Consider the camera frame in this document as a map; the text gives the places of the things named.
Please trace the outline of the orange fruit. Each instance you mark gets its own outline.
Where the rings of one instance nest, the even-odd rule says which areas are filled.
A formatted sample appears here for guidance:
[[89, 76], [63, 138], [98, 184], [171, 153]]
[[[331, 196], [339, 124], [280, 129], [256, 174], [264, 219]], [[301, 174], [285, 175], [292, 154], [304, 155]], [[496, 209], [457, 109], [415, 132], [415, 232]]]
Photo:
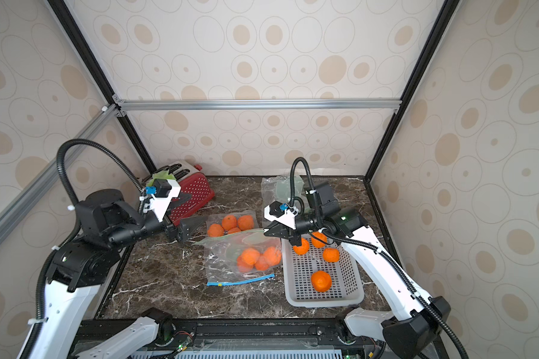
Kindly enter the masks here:
[[327, 237], [320, 232], [311, 232], [311, 243], [315, 248], [323, 248], [329, 245]]
[[307, 254], [309, 249], [310, 249], [309, 241], [307, 239], [304, 239], [304, 238], [301, 239], [301, 244], [300, 245], [294, 245], [293, 246], [294, 252], [299, 256]]
[[323, 260], [328, 263], [338, 263], [341, 254], [336, 248], [325, 248], [322, 253]]
[[311, 285], [318, 293], [325, 293], [332, 287], [330, 274], [324, 271], [317, 271], [311, 275]]

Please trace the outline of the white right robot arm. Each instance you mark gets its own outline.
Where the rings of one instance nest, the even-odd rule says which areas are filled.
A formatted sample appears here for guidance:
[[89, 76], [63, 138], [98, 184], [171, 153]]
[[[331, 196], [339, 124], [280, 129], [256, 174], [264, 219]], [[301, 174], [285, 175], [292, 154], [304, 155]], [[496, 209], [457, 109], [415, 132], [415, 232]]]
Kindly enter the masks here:
[[305, 235], [323, 233], [364, 269], [390, 306], [386, 312], [362, 308], [347, 312], [338, 319], [340, 339], [368, 337], [384, 342], [400, 358], [425, 358], [426, 348], [441, 333], [451, 331], [446, 323], [449, 303], [423, 290], [383, 248], [365, 218], [354, 208], [340, 207], [327, 182], [304, 192], [308, 212], [300, 209], [298, 200], [275, 201], [264, 208], [269, 221], [265, 236], [298, 245]]

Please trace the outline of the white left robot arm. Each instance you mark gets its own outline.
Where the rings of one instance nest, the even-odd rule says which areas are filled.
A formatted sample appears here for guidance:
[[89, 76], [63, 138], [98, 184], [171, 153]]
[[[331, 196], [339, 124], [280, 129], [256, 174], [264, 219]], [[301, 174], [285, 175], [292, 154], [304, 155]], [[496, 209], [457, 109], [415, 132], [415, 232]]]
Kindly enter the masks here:
[[66, 189], [76, 213], [78, 232], [53, 248], [40, 271], [36, 288], [36, 317], [19, 353], [20, 358], [51, 358], [66, 354], [85, 310], [120, 260], [122, 248], [165, 233], [187, 239], [199, 220], [169, 221], [170, 209], [191, 199], [180, 190], [150, 189], [141, 197], [141, 209], [125, 202], [116, 189], [104, 189], [78, 200], [72, 187]]

